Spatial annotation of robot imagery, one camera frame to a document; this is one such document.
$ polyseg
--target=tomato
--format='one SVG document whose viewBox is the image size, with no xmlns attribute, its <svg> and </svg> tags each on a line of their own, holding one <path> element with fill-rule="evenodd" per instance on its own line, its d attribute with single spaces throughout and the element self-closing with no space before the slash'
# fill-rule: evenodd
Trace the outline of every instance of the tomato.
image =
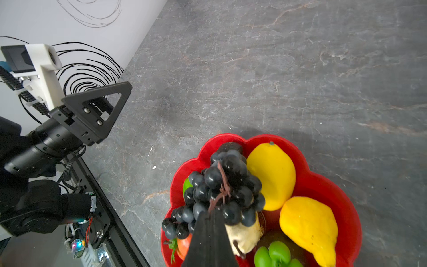
<svg viewBox="0 0 427 267">
<path fill-rule="evenodd" d="M 186 239 L 177 239 L 178 249 L 176 251 L 181 260 L 185 260 L 185 256 L 187 256 L 192 236 L 190 234 Z"/>
</svg>

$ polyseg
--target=black grape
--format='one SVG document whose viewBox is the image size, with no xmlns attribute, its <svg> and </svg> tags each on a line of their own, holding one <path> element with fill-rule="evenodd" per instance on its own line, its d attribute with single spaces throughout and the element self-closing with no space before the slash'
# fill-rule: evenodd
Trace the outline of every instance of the black grape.
<svg viewBox="0 0 427 267">
<path fill-rule="evenodd" d="M 254 207 L 256 211 L 262 211 L 265 205 L 266 199 L 261 193 L 254 197 L 254 203 L 252 204 L 252 207 Z"/>
<path fill-rule="evenodd" d="M 214 163 L 211 164 L 211 168 L 212 167 L 218 168 L 218 162 L 221 164 L 221 161 L 217 160 L 216 162 L 214 162 Z"/>
<path fill-rule="evenodd" d="M 226 155 L 226 153 L 225 153 L 225 152 L 221 152 L 221 153 L 219 153 L 219 154 L 218 154 L 218 160 L 222 160 L 222 159 L 224 159 L 225 155 Z"/>
<path fill-rule="evenodd" d="M 167 239 L 172 240 L 176 237 L 176 227 L 177 227 L 177 224 L 174 224 L 174 223 L 171 223 L 168 226 L 166 226 L 164 234 Z"/>
<path fill-rule="evenodd" d="M 190 234 L 194 233 L 194 229 L 196 229 L 196 220 L 188 224 L 188 231 Z"/>
<path fill-rule="evenodd" d="M 210 167 L 205 172 L 205 183 L 212 189 L 218 190 L 221 188 L 222 176 L 217 167 Z"/>
<path fill-rule="evenodd" d="M 173 223 L 172 218 L 164 219 L 163 222 L 161 223 L 161 228 L 163 229 L 163 231 L 166 231 L 166 226 L 170 225 L 171 223 Z"/>
<path fill-rule="evenodd" d="M 194 187 L 189 187 L 184 192 L 184 201 L 188 206 L 193 206 L 196 201 L 193 197 Z"/>
<path fill-rule="evenodd" d="M 229 151 L 231 149 L 235 149 L 235 150 L 239 151 L 240 154 L 243 153 L 243 147 L 240 144 L 236 143 L 236 142 L 228 142 L 228 143 L 222 144 L 218 148 L 217 152 L 227 152 L 227 151 Z"/>
<path fill-rule="evenodd" d="M 205 178 L 203 177 L 203 175 L 199 174 L 194 177 L 192 185 L 193 187 L 196 187 L 198 185 L 201 185 L 204 182 L 205 182 Z"/>
<path fill-rule="evenodd" d="M 209 202 L 211 202 L 211 200 L 215 200 L 218 194 L 219 194 L 219 190 L 212 190 L 212 188 L 209 189 L 209 193 L 208 193 Z"/>
<path fill-rule="evenodd" d="M 170 217 L 172 218 L 172 220 L 176 220 L 176 211 L 178 210 L 178 208 L 174 209 L 172 211 L 172 213 L 170 214 Z"/>
<path fill-rule="evenodd" d="M 203 202 L 197 202 L 193 206 L 193 215 L 194 219 L 197 220 L 199 218 L 200 213 L 208 211 L 208 205 Z"/>
<path fill-rule="evenodd" d="M 193 197 L 196 202 L 207 202 L 208 201 L 209 187 L 203 182 L 198 185 L 193 192 Z"/>
<path fill-rule="evenodd" d="M 222 160 L 222 167 L 227 175 L 236 174 L 240 171 L 240 159 L 235 155 L 227 155 Z"/>
<path fill-rule="evenodd" d="M 246 165 L 248 164 L 246 158 L 243 155 L 240 155 L 240 160 L 243 161 Z"/>
<path fill-rule="evenodd" d="M 254 225 L 255 221 L 257 220 L 256 211 L 253 207 L 244 209 L 242 211 L 242 224 L 246 227 L 250 227 Z"/>
<path fill-rule="evenodd" d="M 178 222 L 180 222 L 180 223 L 182 223 L 184 220 L 182 219 L 182 211 L 184 210 L 184 207 L 179 207 L 179 208 L 177 208 L 177 210 L 176 210 L 176 214 L 175 214 L 175 217 L 176 217 L 176 220 L 178 221 Z"/>
<path fill-rule="evenodd" d="M 246 177 L 248 175 L 248 167 L 246 166 L 246 163 L 244 163 L 243 161 L 240 161 L 240 171 L 239 174 L 241 176 Z"/>
<path fill-rule="evenodd" d="M 253 175 L 249 175 L 244 181 L 243 184 L 249 188 L 254 195 L 258 194 L 261 191 L 263 185 L 261 181 Z"/>
<path fill-rule="evenodd" d="M 179 239 L 186 239 L 190 234 L 188 231 L 188 223 L 181 223 L 176 227 L 176 237 Z"/>
<path fill-rule="evenodd" d="M 218 160 L 218 152 L 215 152 L 214 154 L 211 155 L 211 164 L 216 162 Z"/>
<path fill-rule="evenodd" d="M 242 208 L 248 208 L 252 205 L 254 201 L 254 196 L 252 195 L 252 191 L 246 186 L 242 186 L 237 190 L 233 190 L 231 196 L 234 200 L 241 206 Z"/>
<path fill-rule="evenodd" d="M 190 173 L 190 175 L 188 176 L 188 180 L 190 181 L 190 184 L 193 184 L 194 177 L 198 175 L 199 175 L 198 171 L 193 171 L 192 173 Z"/>
<path fill-rule="evenodd" d="M 193 209 L 189 206 L 185 206 L 182 211 L 182 219 L 186 223 L 191 223 L 194 220 Z"/>
<path fill-rule="evenodd" d="M 235 150 L 235 149 L 230 149 L 229 151 L 226 152 L 227 155 L 235 155 L 236 157 L 240 158 L 241 154 L 239 153 L 239 151 Z"/>
<path fill-rule="evenodd" d="M 234 201 L 230 201 L 223 206 L 222 214 L 226 225 L 236 225 L 242 220 L 242 209 Z"/>
</svg>

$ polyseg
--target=grape stem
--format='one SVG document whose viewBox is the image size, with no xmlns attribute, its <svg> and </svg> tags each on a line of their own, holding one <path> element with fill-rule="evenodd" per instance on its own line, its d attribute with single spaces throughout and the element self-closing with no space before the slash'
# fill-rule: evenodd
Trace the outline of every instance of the grape stem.
<svg viewBox="0 0 427 267">
<path fill-rule="evenodd" d="M 218 161 L 218 164 L 216 165 L 216 167 L 219 169 L 219 172 L 221 173 L 222 176 L 222 184 L 221 184 L 221 188 L 219 190 L 219 194 L 218 196 L 216 196 L 216 198 L 214 200 L 211 200 L 211 204 L 209 205 L 209 209 L 208 212 L 209 214 L 212 213 L 212 211 L 215 209 L 216 204 L 218 203 L 218 201 L 222 198 L 222 203 L 225 204 L 225 197 L 228 195 L 228 197 L 231 197 L 231 187 L 228 184 L 228 179 L 227 176 L 225 175 L 224 169 L 221 166 L 221 163 Z"/>
</svg>

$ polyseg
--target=grape bunch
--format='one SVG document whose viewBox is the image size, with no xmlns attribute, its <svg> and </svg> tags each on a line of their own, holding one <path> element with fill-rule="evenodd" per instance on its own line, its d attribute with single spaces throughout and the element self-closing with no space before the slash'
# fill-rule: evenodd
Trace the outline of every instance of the grape bunch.
<svg viewBox="0 0 427 267">
<path fill-rule="evenodd" d="M 222 212 L 225 224 L 241 222 L 247 227 L 256 222 L 256 212 L 264 209 L 261 181 L 248 171 L 237 143 L 223 144 L 212 154 L 211 167 L 192 172 L 188 179 L 193 187 L 184 192 L 185 205 L 174 209 L 162 223 L 168 239 L 187 238 L 200 214 L 214 208 Z"/>
</svg>

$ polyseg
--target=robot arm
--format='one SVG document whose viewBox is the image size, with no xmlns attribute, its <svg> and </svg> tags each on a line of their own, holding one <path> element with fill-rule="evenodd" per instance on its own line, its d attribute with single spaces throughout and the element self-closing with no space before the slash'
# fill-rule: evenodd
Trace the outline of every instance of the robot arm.
<svg viewBox="0 0 427 267">
<path fill-rule="evenodd" d="M 0 67 L 1 78 L 17 94 L 26 94 L 29 106 L 51 118 L 20 136 L 18 124 L 0 117 L 0 223 L 21 235 L 84 221 L 95 210 L 95 196 L 61 195 L 55 181 L 28 179 L 55 175 L 56 164 L 66 155 L 104 140 L 132 86 L 123 82 L 65 97 L 55 74 L 62 64 L 53 47 L 32 44 L 1 50 L 13 71 Z M 121 97 L 113 107 L 104 96 L 115 93 Z M 107 120 L 101 118 L 103 112 L 109 114 Z"/>
</svg>

